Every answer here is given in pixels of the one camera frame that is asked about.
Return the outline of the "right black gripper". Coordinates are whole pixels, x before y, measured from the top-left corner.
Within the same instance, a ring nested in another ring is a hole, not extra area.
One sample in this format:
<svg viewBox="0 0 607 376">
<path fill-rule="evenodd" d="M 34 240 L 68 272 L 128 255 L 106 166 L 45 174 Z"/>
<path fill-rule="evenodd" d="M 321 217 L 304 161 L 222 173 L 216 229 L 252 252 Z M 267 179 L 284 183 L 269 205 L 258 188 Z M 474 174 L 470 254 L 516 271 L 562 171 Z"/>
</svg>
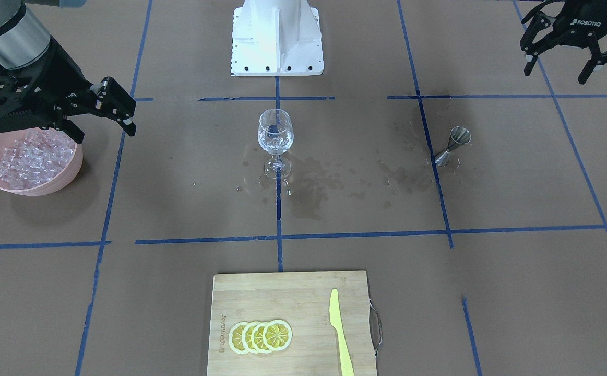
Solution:
<svg viewBox="0 0 607 376">
<path fill-rule="evenodd" d="M 54 128 L 76 144 L 85 134 L 65 119 L 92 112 L 100 103 L 101 116 L 116 121 L 127 136 L 135 136 L 136 100 L 110 76 L 92 84 L 56 41 L 26 67 L 6 69 L 0 64 L 0 133 L 29 128 Z"/>
</svg>

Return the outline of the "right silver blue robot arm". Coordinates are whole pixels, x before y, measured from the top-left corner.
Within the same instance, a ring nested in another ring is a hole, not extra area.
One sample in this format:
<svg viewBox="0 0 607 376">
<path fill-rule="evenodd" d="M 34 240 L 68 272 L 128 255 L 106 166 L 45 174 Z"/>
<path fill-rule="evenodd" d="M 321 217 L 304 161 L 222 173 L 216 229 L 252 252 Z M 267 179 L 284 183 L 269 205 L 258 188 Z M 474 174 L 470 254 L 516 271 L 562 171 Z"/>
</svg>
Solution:
<svg viewBox="0 0 607 376">
<path fill-rule="evenodd" d="M 91 114 L 134 136 L 136 100 L 110 76 L 88 81 L 28 4 L 0 1 L 0 133 L 53 129 L 80 144 L 71 117 Z"/>
</svg>

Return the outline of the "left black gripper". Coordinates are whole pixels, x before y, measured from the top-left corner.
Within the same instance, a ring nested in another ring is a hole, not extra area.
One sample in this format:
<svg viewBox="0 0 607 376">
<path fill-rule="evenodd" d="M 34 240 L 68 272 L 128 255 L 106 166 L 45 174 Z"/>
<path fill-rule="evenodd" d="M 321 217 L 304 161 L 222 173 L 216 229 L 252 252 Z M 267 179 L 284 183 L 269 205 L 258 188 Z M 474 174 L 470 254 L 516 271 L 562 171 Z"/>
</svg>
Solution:
<svg viewBox="0 0 607 376">
<path fill-rule="evenodd" d="M 593 72 L 607 64 L 607 50 L 601 52 L 598 43 L 607 36 L 607 1 L 563 1 L 555 16 L 543 11 L 551 3 L 541 2 L 522 19 L 522 24 L 527 24 L 520 40 L 527 60 L 523 73 L 530 76 L 539 55 L 554 46 L 589 48 L 590 59 L 578 76 L 578 83 L 585 84 Z"/>
</svg>

